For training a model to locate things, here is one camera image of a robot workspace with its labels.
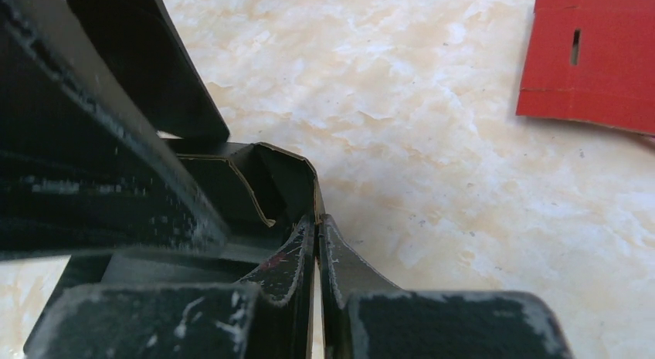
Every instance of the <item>tabletop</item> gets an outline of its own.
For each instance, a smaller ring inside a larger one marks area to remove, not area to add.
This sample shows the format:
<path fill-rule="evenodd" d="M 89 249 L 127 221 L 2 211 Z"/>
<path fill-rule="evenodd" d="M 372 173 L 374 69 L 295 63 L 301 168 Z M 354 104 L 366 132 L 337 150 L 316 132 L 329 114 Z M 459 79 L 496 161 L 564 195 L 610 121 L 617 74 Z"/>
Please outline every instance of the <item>tabletop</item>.
<path fill-rule="evenodd" d="M 577 358 L 655 357 L 655 145 L 514 115 L 534 1 L 165 3 L 231 140 L 307 157 L 392 282 L 535 293 Z M 0 266 L 0 357 L 65 262 Z"/>

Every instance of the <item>beige marble surface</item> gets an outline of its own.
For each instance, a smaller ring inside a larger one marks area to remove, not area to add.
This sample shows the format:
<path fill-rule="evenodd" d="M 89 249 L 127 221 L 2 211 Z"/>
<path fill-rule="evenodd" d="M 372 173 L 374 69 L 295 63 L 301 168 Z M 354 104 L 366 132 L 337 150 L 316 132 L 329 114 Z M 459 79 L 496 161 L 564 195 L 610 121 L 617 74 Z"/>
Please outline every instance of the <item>beige marble surface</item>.
<path fill-rule="evenodd" d="M 655 357 L 655 147 L 514 115 L 534 0 L 165 2 L 232 139 L 308 157 L 393 282 L 533 292 L 578 358 Z M 2 266 L 0 357 L 61 268 Z"/>

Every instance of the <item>stone countertop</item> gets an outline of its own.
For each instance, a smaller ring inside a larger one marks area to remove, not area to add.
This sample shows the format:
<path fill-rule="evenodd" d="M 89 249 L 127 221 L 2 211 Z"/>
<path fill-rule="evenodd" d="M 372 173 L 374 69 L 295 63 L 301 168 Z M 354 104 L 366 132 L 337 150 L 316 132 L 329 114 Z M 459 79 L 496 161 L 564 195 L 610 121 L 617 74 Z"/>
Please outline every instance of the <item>stone countertop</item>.
<path fill-rule="evenodd" d="M 655 146 L 514 115 L 534 0 L 165 2 L 232 140 L 309 158 L 390 280 L 532 292 L 577 358 L 655 357 Z M 0 357 L 63 264 L 2 266 Z"/>

